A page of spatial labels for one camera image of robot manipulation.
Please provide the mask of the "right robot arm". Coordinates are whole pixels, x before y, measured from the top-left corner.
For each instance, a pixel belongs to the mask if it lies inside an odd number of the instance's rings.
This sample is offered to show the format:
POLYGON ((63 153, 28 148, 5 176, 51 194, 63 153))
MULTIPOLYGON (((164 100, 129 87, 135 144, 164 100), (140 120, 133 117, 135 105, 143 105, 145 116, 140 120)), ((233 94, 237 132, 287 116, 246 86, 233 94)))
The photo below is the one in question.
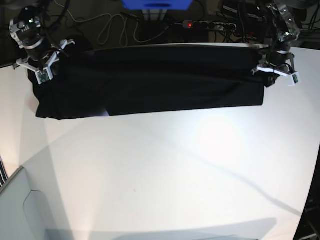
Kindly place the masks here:
POLYGON ((18 16, 10 20, 8 26, 11 38, 27 53, 27 58, 18 59, 16 66, 24 67, 41 77, 53 78, 52 67, 60 60, 59 54, 68 56, 65 48, 75 44, 73 39, 56 42, 52 38, 52 32, 58 29, 69 10, 70 3, 67 0, 57 19, 47 26, 46 22, 50 20, 48 16, 50 0, 2 0, 0 2, 2 8, 20 11, 18 16))

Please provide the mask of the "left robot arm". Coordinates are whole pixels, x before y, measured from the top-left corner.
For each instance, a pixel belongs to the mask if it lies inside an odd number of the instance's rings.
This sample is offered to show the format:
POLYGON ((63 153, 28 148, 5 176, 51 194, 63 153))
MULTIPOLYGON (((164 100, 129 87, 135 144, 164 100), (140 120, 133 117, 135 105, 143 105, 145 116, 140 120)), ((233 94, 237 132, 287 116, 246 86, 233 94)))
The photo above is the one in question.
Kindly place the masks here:
POLYGON ((279 0, 271 0, 264 8, 266 19, 271 24, 271 43, 259 50, 262 59, 251 71, 253 74, 264 72, 293 79, 299 73, 295 70, 291 43, 298 39, 300 29, 287 5, 279 0))

